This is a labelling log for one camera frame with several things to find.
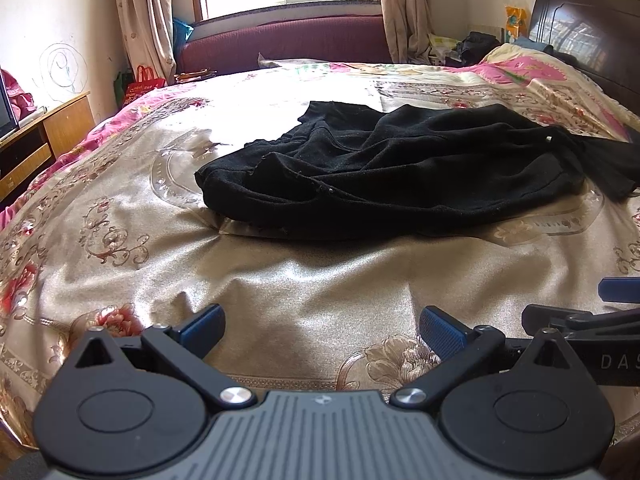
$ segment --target red sofa back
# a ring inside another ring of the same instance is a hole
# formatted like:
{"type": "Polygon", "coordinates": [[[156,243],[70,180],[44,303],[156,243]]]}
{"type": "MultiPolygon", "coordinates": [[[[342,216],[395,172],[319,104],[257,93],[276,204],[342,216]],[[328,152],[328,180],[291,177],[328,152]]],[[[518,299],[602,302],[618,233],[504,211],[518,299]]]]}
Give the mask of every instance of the red sofa back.
{"type": "Polygon", "coordinates": [[[321,59],[391,63],[382,16],[332,16],[224,32],[187,42],[177,55],[178,72],[203,68],[219,75],[258,69],[265,59],[321,59]]]}

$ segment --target wooden cabinet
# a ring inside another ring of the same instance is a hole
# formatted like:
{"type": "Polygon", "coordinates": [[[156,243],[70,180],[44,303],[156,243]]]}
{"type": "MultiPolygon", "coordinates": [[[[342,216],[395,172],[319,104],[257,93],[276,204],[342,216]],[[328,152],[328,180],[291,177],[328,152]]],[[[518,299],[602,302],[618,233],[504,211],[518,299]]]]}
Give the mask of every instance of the wooden cabinet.
{"type": "Polygon", "coordinates": [[[11,205],[39,172],[93,129],[88,95],[80,94],[0,139],[0,207],[11,205]]]}

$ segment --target beige curtain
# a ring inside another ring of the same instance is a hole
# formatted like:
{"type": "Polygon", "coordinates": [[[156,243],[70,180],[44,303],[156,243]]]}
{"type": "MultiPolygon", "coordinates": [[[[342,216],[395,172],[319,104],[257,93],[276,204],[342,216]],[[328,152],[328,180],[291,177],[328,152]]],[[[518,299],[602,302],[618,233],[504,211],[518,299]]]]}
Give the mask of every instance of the beige curtain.
{"type": "Polygon", "coordinates": [[[427,0],[381,0],[394,63],[427,63],[431,17],[427,0]]]}
{"type": "Polygon", "coordinates": [[[116,0],[120,27],[134,72],[149,66],[171,83],[175,73],[171,0],[116,0]]]}

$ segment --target television screen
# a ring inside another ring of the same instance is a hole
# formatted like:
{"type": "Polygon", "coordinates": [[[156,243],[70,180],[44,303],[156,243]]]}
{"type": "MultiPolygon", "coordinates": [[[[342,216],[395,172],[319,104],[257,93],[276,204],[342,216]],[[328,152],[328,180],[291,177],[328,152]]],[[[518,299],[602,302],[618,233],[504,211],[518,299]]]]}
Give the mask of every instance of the television screen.
{"type": "Polygon", "coordinates": [[[18,121],[15,120],[14,111],[9,102],[9,96],[6,93],[4,79],[0,76],[0,94],[2,94],[2,103],[0,104],[0,139],[10,134],[18,127],[18,121]]]}

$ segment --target beige satin bedspread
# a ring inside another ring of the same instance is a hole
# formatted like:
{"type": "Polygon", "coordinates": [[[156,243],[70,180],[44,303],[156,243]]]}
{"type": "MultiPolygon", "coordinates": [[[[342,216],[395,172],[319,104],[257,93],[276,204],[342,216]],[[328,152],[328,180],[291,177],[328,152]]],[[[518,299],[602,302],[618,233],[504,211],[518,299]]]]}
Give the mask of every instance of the beige satin bedspread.
{"type": "MultiPolygon", "coordinates": [[[[245,142],[279,137],[309,100],[384,111],[501,102],[582,134],[622,140],[621,124],[640,129],[546,55],[507,45],[487,61],[497,64],[486,73],[319,64],[214,78],[52,177],[0,233],[2,421],[34,444],[31,413],[87,326],[135,334],[213,302],[227,327],[207,362],[244,384],[386,393],[434,364],[416,335],[427,304],[508,336],[524,335],[528,303],[629,308],[603,305],[597,285],[640,270],[640,198],[613,204],[590,183],[520,218],[436,239],[243,236],[260,233],[204,207],[193,172],[245,142]],[[496,80],[501,72],[506,80],[496,80]]],[[[619,422],[640,411],[634,389],[608,394],[619,422]]]]}

